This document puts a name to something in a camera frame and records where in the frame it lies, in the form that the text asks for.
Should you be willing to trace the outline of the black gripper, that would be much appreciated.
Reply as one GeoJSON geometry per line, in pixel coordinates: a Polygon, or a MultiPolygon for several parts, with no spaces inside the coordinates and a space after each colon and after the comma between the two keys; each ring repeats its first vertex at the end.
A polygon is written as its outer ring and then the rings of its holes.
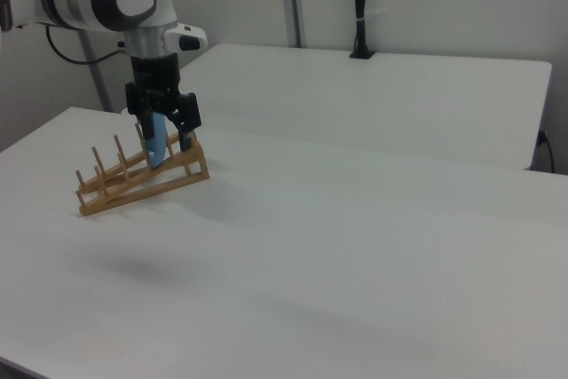
{"type": "Polygon", "coordinates": [[[179,91],[178,55],[156,59],[130,58],[134,81],[125,86],[127,109],[138,119],[144,139],[154,137],[154,114],[174,123],[181,152],[193,147],[194,130],[201,126],[201,114],[194,93],[179,91]]]}

